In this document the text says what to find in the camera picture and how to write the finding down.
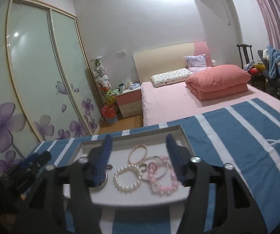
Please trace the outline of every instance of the red trash bin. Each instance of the red trash bin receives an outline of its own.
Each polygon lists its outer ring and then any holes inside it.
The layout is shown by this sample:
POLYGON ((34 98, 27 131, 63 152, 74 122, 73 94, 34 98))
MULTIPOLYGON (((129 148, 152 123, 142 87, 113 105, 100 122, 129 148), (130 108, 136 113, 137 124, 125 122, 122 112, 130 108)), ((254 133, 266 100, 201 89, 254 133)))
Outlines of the red trash bin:
POLYGON ((117 115, 115 111, 115 106, 113 104, 106 105, 101 109, 102 116, 105 118, 106 122, 113 124, 117 122, 117 115))

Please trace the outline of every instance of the mug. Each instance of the mug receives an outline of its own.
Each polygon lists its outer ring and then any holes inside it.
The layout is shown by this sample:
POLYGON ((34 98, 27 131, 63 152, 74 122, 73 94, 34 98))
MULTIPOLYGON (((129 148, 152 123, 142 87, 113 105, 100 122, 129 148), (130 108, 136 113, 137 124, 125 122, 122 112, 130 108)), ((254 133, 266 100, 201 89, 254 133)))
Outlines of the mug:
POLYGON ((123 92, 125 90, 125 85, 123 83, 121 83, 119 85, 119 91, 123 92))

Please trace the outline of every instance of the red balloon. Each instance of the red balloon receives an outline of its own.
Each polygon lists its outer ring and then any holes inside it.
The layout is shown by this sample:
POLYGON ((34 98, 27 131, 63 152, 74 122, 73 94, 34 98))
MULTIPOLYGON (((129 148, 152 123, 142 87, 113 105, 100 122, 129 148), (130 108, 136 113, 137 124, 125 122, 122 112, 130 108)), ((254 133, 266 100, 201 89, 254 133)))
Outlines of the red balloon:
POLYGON ((249 71, 250 74, 259 76, 260 71, 257 68, 251 68, 249 71))

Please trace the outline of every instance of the wooden floor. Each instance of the wooden floor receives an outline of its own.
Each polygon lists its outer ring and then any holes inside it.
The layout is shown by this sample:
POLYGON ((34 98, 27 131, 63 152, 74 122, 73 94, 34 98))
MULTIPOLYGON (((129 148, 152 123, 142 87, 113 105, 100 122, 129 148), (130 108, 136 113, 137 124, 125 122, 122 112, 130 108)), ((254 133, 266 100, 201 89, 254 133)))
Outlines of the wooden floor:
POLYGON ((136 129, 143 127, 143 114, 131 116, 128 118, 118 117, 118 121, 114 124, 107 124, 103 121, 98 134, 114 133, 127 129, 136 129))

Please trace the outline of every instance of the dark wooden chair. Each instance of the dark wooden chair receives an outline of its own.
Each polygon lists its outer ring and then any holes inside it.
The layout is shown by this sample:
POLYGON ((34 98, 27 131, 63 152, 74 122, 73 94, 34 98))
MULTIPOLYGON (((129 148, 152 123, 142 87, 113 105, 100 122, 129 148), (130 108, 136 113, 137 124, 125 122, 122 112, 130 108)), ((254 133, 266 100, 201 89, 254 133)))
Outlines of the dark wooden chair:
MULTIPOLYGON (((241 63, 242 63, 242 69, 244 69, 244 64, 243 64, 243 58, 242 58, 242 52, 241 52, 241 48, 243 49, 243 53, 244 53, 244 57, 245 57, 245 64, 250 63, 253 59, 253 51, 252 51, 252 45, 246 45, 246 44, 240 44, 240 45, 236 45, 239 48, 239 56, 241 58, 241 63), (250 53, 252 55, 252 60, 249 59, 249 55, 247 52, 247 48, 250 48, 250 53)), ((261 88, 263 91, 266 91, 266 78, 264 77, 264 75, 262 76, 251 76, 250 79, 250 83, 253 87, 255 87, 256 82, 260 82, 261 88)))

